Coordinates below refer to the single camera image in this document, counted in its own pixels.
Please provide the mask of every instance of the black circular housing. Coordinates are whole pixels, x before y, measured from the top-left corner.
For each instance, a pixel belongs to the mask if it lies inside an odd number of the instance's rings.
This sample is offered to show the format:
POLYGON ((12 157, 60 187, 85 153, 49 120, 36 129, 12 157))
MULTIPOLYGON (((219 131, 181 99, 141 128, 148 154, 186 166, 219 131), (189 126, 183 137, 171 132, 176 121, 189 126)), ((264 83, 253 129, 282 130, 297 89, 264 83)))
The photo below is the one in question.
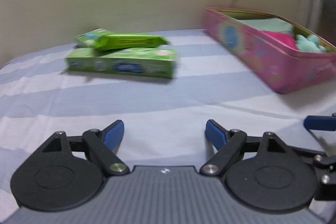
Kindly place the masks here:
POLYGON ((10 187, 19 206, 37 211, 60 211, 90 199, 103 175, 91 162, 63 153, 43 153, 21 165, 10 187))
POLYGON ((285 213, 309 205, 317 181, 299 157, 265 153, 234 164, 227 172, 226 185, 250 207, 285 213))

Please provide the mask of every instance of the green tissue box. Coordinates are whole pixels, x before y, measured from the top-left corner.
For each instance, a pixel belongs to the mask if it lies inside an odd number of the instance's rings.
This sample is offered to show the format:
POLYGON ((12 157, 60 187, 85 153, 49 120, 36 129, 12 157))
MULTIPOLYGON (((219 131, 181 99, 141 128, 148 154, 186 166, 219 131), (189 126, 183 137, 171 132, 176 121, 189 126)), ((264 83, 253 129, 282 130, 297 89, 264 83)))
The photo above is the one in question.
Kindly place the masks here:
POLYGON ((172 78, 176 57, 175 50, 165 48, 128 48, 109 53, 76 48, 66 61, 72 71, 172 78))

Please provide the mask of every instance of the open box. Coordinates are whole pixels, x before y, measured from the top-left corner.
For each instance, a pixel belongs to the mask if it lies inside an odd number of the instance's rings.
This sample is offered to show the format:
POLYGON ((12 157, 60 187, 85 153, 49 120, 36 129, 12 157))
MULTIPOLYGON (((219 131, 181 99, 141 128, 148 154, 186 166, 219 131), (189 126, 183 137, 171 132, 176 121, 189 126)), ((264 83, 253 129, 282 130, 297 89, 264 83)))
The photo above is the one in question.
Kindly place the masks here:
POLYGON ((313 32, 287 19, 249 10, 208 8, 205 32, 242 60, 278 93, 289 93, 336 76, 336 48, 320 38, 328 52, 302 52, 239 20, 279 18, 294 26, 294 34, 313 32), (227 29, 233 35, 227 35, 227 29))

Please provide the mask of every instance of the pink cloth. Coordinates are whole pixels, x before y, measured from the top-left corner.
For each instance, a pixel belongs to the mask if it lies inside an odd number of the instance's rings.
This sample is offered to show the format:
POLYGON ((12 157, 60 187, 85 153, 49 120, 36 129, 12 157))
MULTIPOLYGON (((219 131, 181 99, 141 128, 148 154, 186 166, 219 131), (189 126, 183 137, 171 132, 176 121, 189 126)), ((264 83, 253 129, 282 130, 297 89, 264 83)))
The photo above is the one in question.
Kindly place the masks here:
POLYGON ((274 37, 275 39, 281 41, 283 44, 286 44, 288 47, 291 47, 295 50, 298 49, 295 44, 294 37, 292 37, 290 34, 282 32, 270 32, 270 31, 261 31, 261 32, 266 33, 271 37, 274 37))

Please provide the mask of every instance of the blue circle print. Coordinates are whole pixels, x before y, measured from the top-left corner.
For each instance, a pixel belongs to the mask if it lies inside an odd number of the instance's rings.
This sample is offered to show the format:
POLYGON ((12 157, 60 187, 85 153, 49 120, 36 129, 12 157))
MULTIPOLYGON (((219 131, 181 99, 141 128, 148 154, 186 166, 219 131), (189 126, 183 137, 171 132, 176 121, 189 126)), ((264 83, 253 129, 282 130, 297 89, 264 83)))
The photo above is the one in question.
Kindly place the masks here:
POLYGON ((229 48, 234 48, 238 44, 237 30, 233 26, 227 26, 224 30, 224 38, 229 48))

